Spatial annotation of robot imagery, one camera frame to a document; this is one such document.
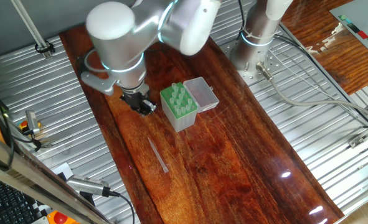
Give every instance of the connector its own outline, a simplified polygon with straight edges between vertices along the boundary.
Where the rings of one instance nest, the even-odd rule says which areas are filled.
[[[264,77],[265,77],[268,81],[270,81],[271,79],[273,79],[273,76],[272,76],[271,72],[270,72],[270,71],[268,71],[268,70],[265,68],[264,63],[262,63],[262,62],[258,62],[258,63],[256,64],[256,69],[257,69],[259,72],[261,72],[261,73],[264,75]]]

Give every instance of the white cable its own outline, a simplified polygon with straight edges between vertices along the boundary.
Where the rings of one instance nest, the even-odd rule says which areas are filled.
[[[289,98],[287,98],[284,94],[282,94],[282,92],[278,89],[274,79],[270,80],[270,83],[272,85],[272,87],[275,89],[275,91],[282,97],[282,99],[291,104],[291,105],[295,105],[295,106],[315,106],[315,105],[325,105],[325,104],[337,104],[337,105],[344,105],[344,106],[349,106],[355,109],[360,110],[361,112],[365,113],[366,115],[368,115],[368,111],[358,105],[349,103],[349,102],[345,102],[345,101],[341,101],[341,100],[324,100],[324,101],[315,101],[315,102],[304,102],[304,103],[300,103],[300,102],[296,102],[293,101]]]
[[[333,96],[331,96],[331,95],[329,95],[328,93],[325,93],[324,91],[322,91],[322,90],[320,90],[318,87],[316,87],[316,86],[314,86],[313,84],[311,84],[309,81],[307,81],[305,78],[303,78],[303,77],[301,77],[301,76],[299,76],[299,75],[297,75],[297,73],[295,73],[291,68],[289,68],[285,63],[283,63],[270,49],[268,49],[270,52],[271,52],[271,54],[273,54],[274,56],[275,56],[275,58],[283,65],[283,66],[285,66],[289,71],[291,71],[293,74],[295,74],[296,76],[297,76],[297,78],[300,78],[300,79],[302,79],[304,82],[306,82],[307,84],[309,84],[310,86],[312,86],[315,90],[318,90],[318,91],[320,91],[322,94],[325,94],[326,96],[328,96],[328,97],[330,97],[331,99],[334,99],[334,97]],[[299,68],[301,68],[302,70],[304,70],[304,72],[305,73],[307,73],[308,74],[308,72],[305,70],[305,69],[303,69],[297,62],[295,62],[293,59],[291,59],[290,57],[288,57],[288,59],[290,59],[293,63],[295,63],[297,66],[299,66]]]
[[[336,100],[333,96],[331,96],[331,95],[329,95],[328,93],[326,93],[325,91],[322,91],[322,90],[320,90],[318,87],[316,87],[316,86],[314,86],[313,84],[311,84],[310,82],[308,82],[306,79],[304,79],[303,77],[301,77],[301,76],[299,76],[297,73],[295,73],[291,68],[289,68],[289,66],[287,66],[285,63],[283,63],[270,49],[268,49],[270,52],[271,52],[271,54],[273,54],[274,56],[275,56],[275,58],[283,65],[283,66],[285,66],[289,71],[291,71],[293,74],[295,74],[298,78],[300,78],[300,79],[302,79],[302,80],[304,80],[307,84],[309,84],[310,86],[312,86],[315,90],[318,90],[318,91],[320,91],[321,93],[323,93],[323,94],[325,94],[326,96],[328,96],[328,97],[330,97],[332,100]],[[293,63],[295,63],[297,66],[299,66],[299,68],[301,68],[302,70],[304,70],[304,72],[311,78],[311,79],[313,79],[312,78],[312,76],[307,72],[307,70],[305,70],[303,67],[301,67],[300,66],[300,64],[299,63],[297,63],[297,62],[295,62],[291,57],[289,57],[289,56],[287,56],[287,55],[285,55],[283,52],[280,52],[282,55],[284,55],[285,57],[287,57],[288,59],[290,59]],[[348,107],[346,107],[345,105],[343,105],[343,104],[341,104],[342,106],[343,106],[343,109],[345,109],[345,110],[347,110],[347,112],[348,113],[352,113],[354,116],[356,116],[355,114],[354,114],[354,112],[353,111],[351,111]]]
[[[84,65],[91,71],[93,72],[107,72],[107,69],[97,69],[97,68],[93,68],[91,67],[91,65],[88,63],[88,56],[90,56],[90,54],[96,52],[97,50],[92,49],[89,51],[89,53],[86,54],[86,56],[84,57]]]

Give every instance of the wooden tabletop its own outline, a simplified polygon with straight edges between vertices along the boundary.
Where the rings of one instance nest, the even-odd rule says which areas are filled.
[[[368,85],[368,49],[330,13],[348,2],[294,0],[282,22],[350,95]]]
[[[77,71],[77,57],[92,47],[84,26],[60,38]],[[145,82],[159,107],[144,118],[119,99],[117,86],[106,96],[82,83],[142,223],[317,224],[343,216],[211,39],[192,57],[156,44],[145,60]],[[100,66],[96,56],[90,63]],[[159,92],[197,77],[220,103],[176,133]]]

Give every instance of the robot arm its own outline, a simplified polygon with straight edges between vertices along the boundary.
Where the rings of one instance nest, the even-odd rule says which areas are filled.
[[[121,99],[132,109],[143,115],[152,113],[155,105],[143,82],[144,51],[160,41],[185,55],[198,53],[219,7],[216,0],[143,0],[132,8],[119,2],[98,5],[88,14],[86,27],[109,79],[83,72],[83,82],[107,95],[118,85],[123,90]]]
[[[249,10],[241,39],[230,57],[239,71],[257,72],[256,64],[264,62],[292,1],[258,0]],[[83,72],[83,82],[107,95],[118,85],[123,90],[121,99],[133,110],[142,115],[152,113],[156,105],[144,84],[144,51],[160,41],[185,55],[198,53],[220,5],[220,0],[138,0],[132,8],[119,2],[98,5],[88,14],[86,27],[109,78],[101,80]]]

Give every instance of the red button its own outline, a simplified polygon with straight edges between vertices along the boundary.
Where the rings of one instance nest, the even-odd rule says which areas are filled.
[[[54,216],[54,222],[56,224],[64,224],[65,222],[67,221],[67,216],[60,213],[60,212],[57,212]]]

